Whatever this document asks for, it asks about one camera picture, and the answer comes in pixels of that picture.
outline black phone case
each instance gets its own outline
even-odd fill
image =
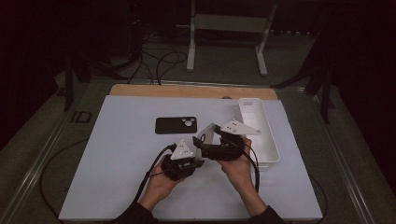
[[[196,117],[157,118],[155,121],[155,133],[196,133],[196,132],[197,132]]]

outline white container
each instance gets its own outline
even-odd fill
[[[259,170],[266,171],[279,161],[280,156],[265,114],[264,104],[261,99],[257,98],[241,98],[238,103],[244,124],[262,133],[260,135],[247,134],[247,138],[251,140],[251,148],[256,152]],[[250,158],[256,161],[252,152]]]

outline dark background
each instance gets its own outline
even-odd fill
[[[108,20],[95,14],[92,2]],[[232,6],[223,0],[200,2],[198,9],[207,13],[254,16],[268,10],[265,4],[257,5],[258,1],[251,1],[250,7],[246,1],[235,1]],[[190,22],[189,1],[131,3],[132,20],[147,21],[166,35],[175,35],[176,24]],[[23,0],[0,4],[2,148],[57,91],[53,77],[64,70],[64,55],[70,49],[106,61],[109,55],[124,54],[128,28],[117,17],[124,13],[122,1]],[[332,55],[333,85],[340,89],[394,192],[395,9],[394,3],[385,0],[284,1],[278,5],[272,26],[277,35],[299,32],[318,36],[305,66],[314,66]]]

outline white metal frame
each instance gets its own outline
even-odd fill
[[[260,74],[267,76],[267,68],[265,66],[262,51],[265,42],[271,29],[272,20],[276,12],[276,5],[272,5],[271,11],[266,18],[252,18],[252,17],[235,17],[235,16],[220,16],[220,15],[206,15],[195,13],[195,0],[191,0],[191,26],[190,26],[190,47],[189,56],[187,60],[187,70],[192,72],[195,61],[195,30],[220,30],[220,31],[239,31],[262,34],[262,42],[256,46],[257,62],[260,68]]]

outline white tabletop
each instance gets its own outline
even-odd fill
[[[321,218],[318,201],[280,101],[264,101],[280,161],[261,172],[260,195],[285,219]],[[197,134],[156,134],[158,117],[196,117],[210,123],[239,119],[236,100],[107,96],[81,158],[59,219],[109,220],[132,202],[146,171],[166,146]],[[205,160],[154,209],[161,220],[248,218],[220,166]]]

